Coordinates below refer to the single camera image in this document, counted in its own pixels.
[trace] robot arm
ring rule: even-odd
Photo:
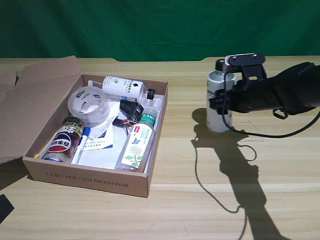
[[[226,93],[224,89],[216,91],[215,98],[209,100],[210,107],[222,113],[225,101],[225,110],[273,110],[273,115],[280,119],[320,107],[320,65],[304,62],[267,78],[264,62],[265,57],[259,53],[227,56],[223,69],[227,73],[242,73],[242,79]]]

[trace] tape roll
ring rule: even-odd
[[[81,119],[86,127],[93,128],[104,122],[109,115],[106,94],[95,86],[76,90],[68,100],[70,113]]]

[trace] white plastic bottle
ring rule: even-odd
[[[114,169],[142,173],[155,137],[155,122],[158,116],[153,100],[145,101],[144,110],[138,123],[132,126],[123,145]]]
[[[142,81],[115,76],[106,76],[103,83],[89,81],[88,85],[102,89],[107,98],[126,100],[140,104],[147,98],[148,94],[155,94],[155,90],[147,88]]]
[[[216,110],[210,108],[209,99],[215,97],[216,91],[224,89],[224,76],[223,71],[224,59],[219,59],[215,62],[215,71],[208,75],[207,91],[206,91],[206,126],[208,129],[215,133],[223,133],[229,130],[225,125],[222,115],[219,115]],[[226,76],[226,90],[230,90],[236,81],[236,75],[228,73]],[[228,110],[224,115],[226,122],[232,125],[232,111]]]

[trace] bottle cap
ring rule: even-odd
[[[223,71],[223,65],[225,63],[225,60],[224,59],[218,59],[216,62],[215,62],[215,70],[217,71]]]
[[[147,95],[146,95],[147,99],[153,100],[155,98],[155,90],[152,88],[148,89]]]

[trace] box flap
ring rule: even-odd
[[[0,102],[0,164],[28,152],[50,116],[79,84],[81,74],[74,60],[66,57],[26,67],[23,77]]]
[[[16,84],[17,70],[13,67],[0,72],[0,101],[12,90]]]
[[[17,85],[44,82],[80,74],[77,58],[67,56],[26,66]]]

